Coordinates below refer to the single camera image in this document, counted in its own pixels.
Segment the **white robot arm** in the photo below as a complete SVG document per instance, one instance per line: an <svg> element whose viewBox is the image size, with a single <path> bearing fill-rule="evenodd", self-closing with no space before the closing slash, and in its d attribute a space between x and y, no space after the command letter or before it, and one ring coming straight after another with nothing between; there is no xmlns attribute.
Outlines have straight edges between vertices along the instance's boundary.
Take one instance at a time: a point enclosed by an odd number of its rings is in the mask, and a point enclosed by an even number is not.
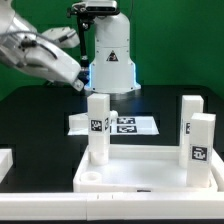
<svg viewBox="0 0 224 224"><path fill-rule="evenodd" d="M78 91L125 95L141 89L130 58L130 21L116 0L79 0L67 9L77 29L39 33L0 0L0 63Z"/></svg>

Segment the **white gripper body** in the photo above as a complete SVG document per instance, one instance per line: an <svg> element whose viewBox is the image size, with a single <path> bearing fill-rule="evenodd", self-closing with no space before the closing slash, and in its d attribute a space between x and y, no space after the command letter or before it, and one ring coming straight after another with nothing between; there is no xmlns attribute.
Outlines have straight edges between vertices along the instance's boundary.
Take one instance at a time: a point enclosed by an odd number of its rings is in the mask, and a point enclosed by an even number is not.
<svg viewBox="0 0 224 224"><path fill-rule="evenodd" d="M42 34L27 28L7 28L0 30L0 63L50 82L81 84L80 64L64 51L78 44L76 31L69 27Z"/></svg>

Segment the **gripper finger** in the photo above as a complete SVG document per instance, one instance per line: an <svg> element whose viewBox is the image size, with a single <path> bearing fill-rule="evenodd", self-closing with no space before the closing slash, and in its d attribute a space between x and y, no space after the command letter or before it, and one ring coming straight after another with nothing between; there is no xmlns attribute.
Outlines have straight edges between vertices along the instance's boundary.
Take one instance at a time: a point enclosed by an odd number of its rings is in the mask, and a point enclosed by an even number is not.
<svg viewBox="0 0 224 224"><path fill-rule="evenodd" d="M82 91L84 88L84 83L80 80L80 79L76 79L73 83L72 83L72 87L77 90L77 91Z"/></svg>

